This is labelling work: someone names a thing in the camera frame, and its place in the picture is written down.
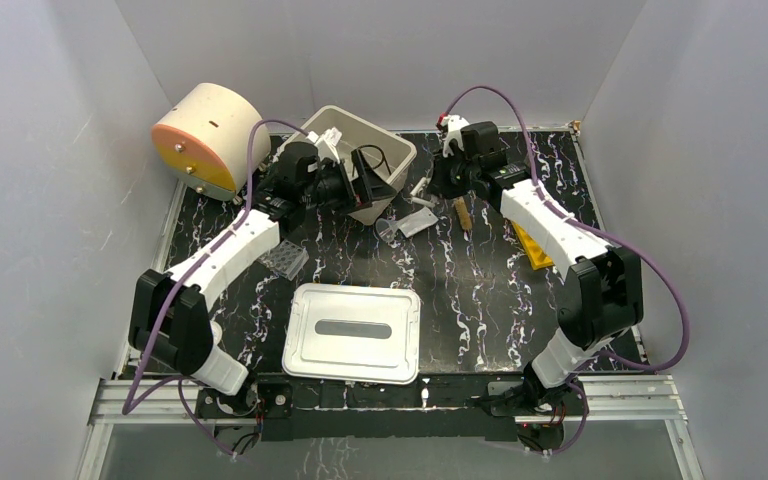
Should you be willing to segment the black wire tripod stand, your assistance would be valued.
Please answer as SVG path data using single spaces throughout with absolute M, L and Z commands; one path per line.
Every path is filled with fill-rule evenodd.
M 373 144 L 365 144 L 365 145 L 360 145 L 358 147 L 358 150 L 361 153 L 363 153 L 366 150 L 372 150 L 372 151 L 376 152 L 378 154 L 378 156 L 376 157 L 376 159 L 378 160 L 378 163 L 375 164 L 375 165 L 371 165 L 370 168 L 373 171 L 376 171 L 380 167 L 384 167 L 386 169 L 386 171 L 387 171 L 387 175 L 391 175 L 392 174 L 393 170 L 390 167 L 389 162 L 388 162 L 387 157 L 386 157 L 386 154 L 385 154 L 384 150 L 381 147 L 379 147 L 378 145 L 373 145 Z

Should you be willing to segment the white plastic clamp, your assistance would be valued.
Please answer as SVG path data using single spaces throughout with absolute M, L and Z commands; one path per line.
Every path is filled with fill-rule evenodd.
M 409 193 L 409 201 L 416 205 L 433 208 L 439 202 L 438 198 L 427 192 L 431 178 L 422 177 Z

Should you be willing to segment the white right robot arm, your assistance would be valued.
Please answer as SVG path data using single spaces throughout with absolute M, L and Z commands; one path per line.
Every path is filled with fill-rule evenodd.
M 434 156 L 430 194 L 454 199 L 468 193 L 520 226 L 553 261 L 566 293 L 558 327 L 524 369 L 525 405 L 550 413 L 563 399 L 561 385 L 613 338 L 643 318 L 641 259 L 576 224 L 531 168 L 513 162 L 490 121 L 444 115 L 442 148 Z

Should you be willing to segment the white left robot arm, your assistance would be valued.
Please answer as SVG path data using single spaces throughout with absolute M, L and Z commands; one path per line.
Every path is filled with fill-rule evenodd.
M 186 261 L 165 272 L 145 271 L 137 280 L 129 344 L 144 359 L 220 393 L 235 416 L 254 411 L 259 391 L 248 369 L 214 342 L 213 303 L 259 257 L 298 228 L 308 210 L 348 215 L 390 199 L 397 189 L 369 164 L 362 148 L 343 162 L 323 147 L 296 141 L 280 148 L 245 210 Z

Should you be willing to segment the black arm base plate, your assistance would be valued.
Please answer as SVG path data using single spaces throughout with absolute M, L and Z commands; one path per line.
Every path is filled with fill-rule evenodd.
M 247 400 L 199 394 L 196 413 L 219 426 L 265 429 L 267 442 L 326 437 L 526 439 L 556 447 L 583 412 L 578 390 L 542 391 L 517 372 L 421 375 L 406 385 L 264 374 Z

